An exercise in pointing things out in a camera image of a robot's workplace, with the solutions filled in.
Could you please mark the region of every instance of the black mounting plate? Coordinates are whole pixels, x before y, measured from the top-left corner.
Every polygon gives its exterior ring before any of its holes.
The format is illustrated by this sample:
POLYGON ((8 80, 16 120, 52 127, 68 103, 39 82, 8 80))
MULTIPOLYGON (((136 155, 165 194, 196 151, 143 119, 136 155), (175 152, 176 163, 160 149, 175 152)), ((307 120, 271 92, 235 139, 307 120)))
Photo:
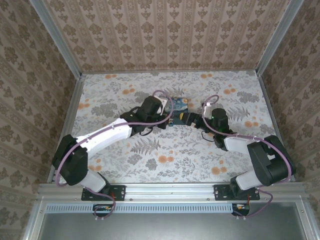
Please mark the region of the black mounting plate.
POLYGON ((245 194, 235 198, 231 193, 230 185, 229 184, 216 184, 213 185, 214 189, 214 197, 216 201, 232 201, 232 200, 239 200, 239 201, 247 201, 248 195, 251 200, 260 200, 259 192, 256 193, 256 189, 250 188, 245 191, 245 194))
MULTIPOLYGON (((124 201, 126 196, 126 186, 125 185, 111 185, 109 194, 110 197, 113 197, 116 201, 124 201)), ((110 201, 109 198, 105 196, 95 195, 85 188, 82 190, 81 195, 82 201, 110 201)))

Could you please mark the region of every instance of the fern pattern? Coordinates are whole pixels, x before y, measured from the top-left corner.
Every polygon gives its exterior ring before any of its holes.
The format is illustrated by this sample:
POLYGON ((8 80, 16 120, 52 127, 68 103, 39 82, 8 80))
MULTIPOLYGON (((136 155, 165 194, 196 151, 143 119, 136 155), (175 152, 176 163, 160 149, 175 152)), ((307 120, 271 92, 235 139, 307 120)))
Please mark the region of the fern pattern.
POLYGON ((243 120, 244 117, 248 117, 250 115, 250 113, 248 112, 248 109, 245 109, 244 107, 240 108, 240 107, 235 107, 232 108, 230 107, 230 109, 227 110, 227 116, 232 119, 232 120, 243 120))
MULTIPOLYGON (((202 112, 201 102, 217 93, 220 99, 213 108, 225 109, 233 131, 260 137, 274 134, 254 71, 121 73, 107 81, 105 77, 86 77, 73 136, 112 123, 141 106, 155 90, 188 98, 189 112, 197 113, 202 112)), ((154 127, 148 136, 135 134, 118 141, 89 159, 88 165, 111 183, 222 182, 251 166, 247 156, 217 149, 201 137, 199 129, 182 125, 165 130, 154 127)), ((0 179, 6 175, 0 169, 0 179)))
POLYGON ((157 141, 156 138, 153 140, 151 138, 147 138, 146 140, 141 139, 136 142, 130 151, 137 154, 144 153, 144 155, 147 155, 148 153, 151 154, 154 150, 158 150, 158 148, 161 148, 159 140, 157 141))

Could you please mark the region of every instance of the patterned wallpaper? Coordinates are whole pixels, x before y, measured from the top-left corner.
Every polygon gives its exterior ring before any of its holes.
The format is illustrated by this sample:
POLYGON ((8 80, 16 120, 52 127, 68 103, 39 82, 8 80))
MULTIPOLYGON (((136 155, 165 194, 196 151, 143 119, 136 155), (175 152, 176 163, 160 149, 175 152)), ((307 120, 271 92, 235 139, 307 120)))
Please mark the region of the patterned wallpaper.
POLYGON ((0 239, 23 235, 75 80, 28 0, 0 1, 0 239))
MULTIPOLYGON (((213 107, 225 109, 233 131, 260 137, 275 134, 257 74, 248 70, 90 74, 72 135, 83 136, 112 123, 141 106, 155 90, 187 98, 192 113, 201 113, 201 102, 218 94, 213 107)), ((213 140, 212 134, 203 136, 213 140)), ((252 164, 249 156, 223 151, 204 140, 200 129, 174 125, 118 141, 89 159, 88 167, 111 183, 190 183, 229 181, 252 169, 252 164)))
POLYGON ((320 223, 320 1, 304 1, 263 80, 320 223))
POLYGON ((45 0, 83 72, 254 69, 289 0, 45 0))

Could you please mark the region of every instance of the purple cable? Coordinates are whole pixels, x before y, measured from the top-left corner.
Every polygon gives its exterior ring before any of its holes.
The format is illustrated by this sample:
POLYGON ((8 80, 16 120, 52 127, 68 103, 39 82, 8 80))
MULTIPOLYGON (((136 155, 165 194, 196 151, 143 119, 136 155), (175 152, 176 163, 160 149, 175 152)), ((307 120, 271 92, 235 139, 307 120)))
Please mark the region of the purple cable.
POLYGON ((286 177, 286 179, 280 181, 279 183, 284 183, 284 182, 287 182, 290 180, 291 178, 291 174, 292 174, 292 171, 291 171, 291 166, 289 164, 289 161, 287 160, 286 156, 278 149, 276 148, 275 146, 273 146, 271 143, 267 142, 266 140, 260 138, 260 137, 255 137, 255 136, 245 136, 245 135, 241 135, 241 134, 230 134, 230 133, 224 133, 224 132, 220 132, 220 131, 217 131, 215 129, 213 129, 212 127, 209 126, 209 124, 207 123, 207 120, 204 116, 204 113, 205 113, 205 106, 207 104, 207 102, 216 97, 216 100, 215 102, 213 102, 213 104, 217 103, 218 100, 219 100, 219 96, 217 94, 214 94, 214 95, 211 95, 210 97, 208 97, 204 104, 203 104, 203 107, 202 107, 202 119, 204 121, 204 124, 213 132, 217 133, 217 134, 220 134, 220 135, 224 135, 224 136, 228 136, 228 137, 238 137, 238 138, 243 138, 243 139, 249 139, 249 140, 255 140, 255 141, 260 141, 266 145, 268 145, 270 148, 272 148, 273 150, 275 150, 279 155, 280 157, 283 159, 286 167, 288 168, 288 176, 286 177))
POLYGON ((238 214, 238 215, 241 216, 241 217, 244 217, 244 218, 251 218, 251 217, 257 215, 258 213, 262 212, 267 206, 269 206, 269 204, 270 204, 270 203, 272 202, 272 200, 274 199, 274 196, 273 196, 270 192, 263 191, 263 190, 261 190, 261 189, 258 189, 258 191, 270 196, 269 201, 268 201, 262 208, 260 208, 258 211, 254 212, 254 213, 252 213, 252 214, 250 214, 250 215, 247 215, 247 216, 243 216, 240 212, 235 211, 235 210, 233 210, 233 212, 236 213, 236 214, 238 214))
MULTIPOLYGON (((112 201, 112 208, 111 208, 110 212, 109 212, 106 216, 104 216, 103 218, 106 219, 106 218, 110 217, 110 215, 111 215, 111 214, 114 212, 114 210, 116 209, 116 201, 115 201, 115 199, 114 199, 113 197, 107 195, 107 194, 95 192, 95 191, 93 191, 92 189, 90 189, 90 188, 88 188, 88 187, 86 187, 85 189, 87 189, 87 190, 88 190, 90 193, 92 193, 92 194, 95 194, 95 195, 98 195, 98 196, 102 196, 102 197, 106 197, 106 198, 108 198, 108 199, 110 199, 110 200, 112 201)), ((95 207, 94 212, 93 212, 93 215, 94 215, 97 219, 101 218, 101 217, 97 216, 97 210, 100 209, 100 208, 103 208, 103 206, 97 206, 97 207, 95 207)))
MULTIPOLYGON (((217 131, 217 130, 215 130, 215 129, 213 129, 212 127, 209 126, 209 124, 207 123, 207 120, 206 120, 206 118, 205 118, 205 115, 204 115, 204 113, 205 113, 205 106, 207 105, 208 101, 209 101, 210 99, 214 98, 214 97, 216 97, 216 100, 213 102, 213 104, 216 104, 216 103, 218 102, 218 100, 219 100, 219 95, 214 94, 214 95, 211 95, 210 97, 208 97, 208 98, 205 100, 205 102, 204 102, 204 104, 203 104, 203 106, 202 106, 202 119, 203 119, 204 124, 205 124, 211 131, 213 131, 213 132, 215 132, 215 133, 217 133, 217 134, 224 135, 224 136, 227 136, 227 137, 239 137, 239 138, 243 138, 243 139, 250 139, 250 140, 260 141, 260 142, 266 144, 267 146, 269 146, 270 148, 274 149, 274 150, 280 155, 280 157, 283 159, 283 161, 285 162, 285 165, 286 165, 286 167, 287 167, 287 169, 288 169, 288 176, 286 177, 286 179, 280 181, 279 184, 289 181, 289 180, 290 180, 290 177, 291 177, 291 174, 292 174, 291 166, 290 166, 290 164, 289 164, 289 161, 287 160, 286 156, 285 156, 278 148, 276 148, 275 146, 273 146, 271 143, 267 142, 266 140, 264 140, 264 139, 262 139, 262 138, 260 138, 260 137, 253 137, 253 136, 245 136, 245 135, 240 135, 240 134, 230 134, 230 133, 220 132, 220 131, 217 131)), ((271 201, 274 199, 274 196, 273 196, 271 193, 269 193, 269 192, 267 192, 267 191, 263 191, 263 190, 261 190, 261 189, 258 189, 258 190, 259 190, 259 192, 261 192, 261 193, 264 193, 264 194, 269 195, 271 198, 270 198, 270 200, 269 200, 261 209, 259 209, 258 211, 256 211, 255 213, 253 213, 253 214, 251 214, 251 215, 246 216, 246 218, 253 217, 253 216, 257 215, 258 213, 260 213, 260 212, 261 212, 262 210, 264 210, 264 209, 271 203, 271 201)))
MULTIPOLYGON (((55 184, 56 184, 58 187, 64 187, 65 185, 67 185, 67 183, 64 183, 64 184, 60 184, 60 183, 59 183, 59 182, 60 182, 60 177, 61 177, 61 176, 60 176, 61 168, 62 168, 62 166, 65 164, 65 162, 66 162, 67 158, 69 157, 69 155, 72 154, 73 151, 74 151, 77 147, 79 147, 81 144, 85 143, 86 141, 89 141, 89 140, 91 140, 92 138, 98 136, 99 134, 102 134, 102 133, 104 133, 104 132, 106 132, 106 131, 109 131, 109 130, 111 130, 111 129, 114 129, 114 128, 117 128, 117 127, 120 127, 120 126, 125 126, 125 125, 154 126, 154 125, 162 124, 162 123, 166 122, 167 120, 169 120, 169 118, 171 117, 171 115, 172 115, 172 113, 173 113, 173 111, 174 111, 174 102, 172 101, 171 97, 170 97, 165 91, 156 90, 156 91, 153 92, 152 96, 154 96, 156 93, 163 93, 164 95, 166 95, 166 97, 167 97, 167 98, 170 100, 170 102, 171 102, 171 111, 170 111, 169 115, 168 115, 165 119, 163 119, 163 120, 161 120, 161 121, 157 121, 157 122, 150 122, 150 123, 148 123, 148 122, 123 122, 123 123, 118 123, 118 124, 115 124, 115 125, 113 125, 113 126, 106 127, 106 128, 104 128, 104 129, 96 132, 95 134, 91 135, 90 137, 83 139, 82 141, 80 141, 80 142, 78 142, 76 145, 74 145, 72 148, 70 148, 70 150, 69 150, 69 151, 64 155, 64 157, 62 158, 62 161, 60 162, 60 165, 59 165, 58 169, 56 170, 56 174, 55 174, 55 184)), ((113 213, 113 211, 115 210, 115 207, 116 207, 116 201, 114 200, 114 198, 111 197, 111 196, 108 196, 108 195, 106 195, 106 194, 103 194, 103 193, 94 192, 94 191, 91 190, 90 188, 86 188, 86 189, 87 189, 89 192, 91 192, 92 194, 95 194, 95 195, 98 195, 98 196, 107 197, 107 198, 109 198, 109 199, 112 200, 112 202, 113 202, 112 209, 111 209, 111 211, 108 213, 108 215, 106 215, 106 218, 109 217, 109 216, 113 213)), ((96 209, 94 210, 94 215, 95 215, 96 217, 97 217, 97 209, 98 209, 98 208, 96 208, 96 209)))
POLYGON ((95 134, 89 136, 88 138, 85 138, 83 140, 81 140, 80 142, 78 142, 76 145, 74 145, 72 148, 70 148, 70 150, 64 155, 58 169, 56 170, 56 174, 55 174, 55 184, 58 186, 58 187, 64 187, 65 185, 67 185, 67 183, 64 183, 64 184, 60 184, 60 171, 61 171, 61 168, 62 166, 65 164, 65 161, 67 160, 67 158, 69 157, 69 155, 77 148, 79 147, 81 144, 87 142, 88 140, 91 140, 92 138, 98 136, 99 134, 102 134, 106 131, 109 131, 113 128, 117 128, 117 127, 121 127, 121 126, 126 126, 126 125, 142 125, 142 126, 154 126, 154 125, 158 125, 158 124, 162 124, 164 122, 166 122, 172 115, 173 111, 174 111, 174 102, 172 101, 171 97, 168 96, 168 94, 165 92, 165 91, 162 91, 162 90, 156 90, 153 92, 152 96, 154 96, 156 93, 162 93, 164 95, 166 95, 166 97, 170 100, 171 102, 171 111, 169 113, 169 115, 161 120, 161 121, 157 121, 157 122, 123 122, 123 123, 118 123, 118 124, 115 124, 113 126, 109 126, 107 128, 104 128, 98 132, 96 132, 95 134))

